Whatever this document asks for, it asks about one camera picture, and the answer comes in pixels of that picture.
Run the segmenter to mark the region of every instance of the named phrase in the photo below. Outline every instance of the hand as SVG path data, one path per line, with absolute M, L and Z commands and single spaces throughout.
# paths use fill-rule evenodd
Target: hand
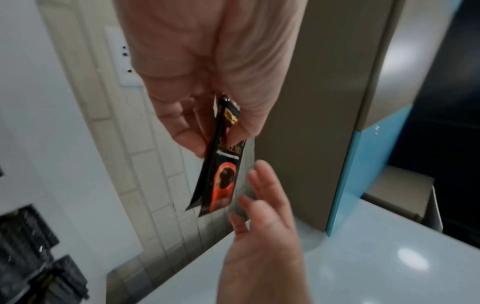
M 235 240 L 223 264 L 217 303 L 310 303 L 292 209 L 275 172 L 257 161 L 247 178 L 258 200 L 239 199 L 250 230 L 240 216 L 229 216 Z
M 241 107 L 227 143 L 261 131 L 290 65 L 307 0 L 114 0 L 132 58 L 172 138 L 202 157 L 215 94 Z

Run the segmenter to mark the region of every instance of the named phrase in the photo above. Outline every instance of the backsplash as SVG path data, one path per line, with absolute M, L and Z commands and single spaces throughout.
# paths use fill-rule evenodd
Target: backsplash
M 234 203 L 197 218 L 190 202 L 200 161 L 169 136 L 144 87 L 119 85 L 106 26 L 119 27 L 111 1 L 37 0 L 50 38 L 143 253 L 107 278 L 107 303 L 134 303 L 217 243 L 232 228 L 228 212 L 249 194 L 245 146 Z

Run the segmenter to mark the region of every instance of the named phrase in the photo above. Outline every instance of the black sachet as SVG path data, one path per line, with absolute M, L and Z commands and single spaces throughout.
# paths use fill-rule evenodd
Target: black sachet
M 226 95 L 219 98 L 217 107 L 215 132 L 187 208 L 201 206 L 199 217 L 225 208 L 232 202 L 245 147 L 245 140 L 233 147 L 226 145 L 226 134 L 240 118 L 240 110 Z

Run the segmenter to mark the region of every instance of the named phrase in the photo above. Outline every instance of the instant coffee packet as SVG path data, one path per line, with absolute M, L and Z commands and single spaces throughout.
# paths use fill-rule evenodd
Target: instant coffee packet
M 226 95 L 219 98 L 217 108 L 215 132 L 187 208 L 190 210 L 201 206 L 199 217 L 225 208 L 232 202 L 245 147 L 245 140 L 233 147 L 226 145 L 226 134 L 238 121 L 240 110 Z

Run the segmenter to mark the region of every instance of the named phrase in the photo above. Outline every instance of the white outlet cover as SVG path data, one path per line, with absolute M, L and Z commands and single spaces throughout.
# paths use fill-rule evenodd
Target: white outlet cover
M 110 46 L 111 57 L 120 85 L 123 87 L 143 86 L 144 82 L 132 68 L 129 47 L 122 30 L 105 27 L 105 36 Z

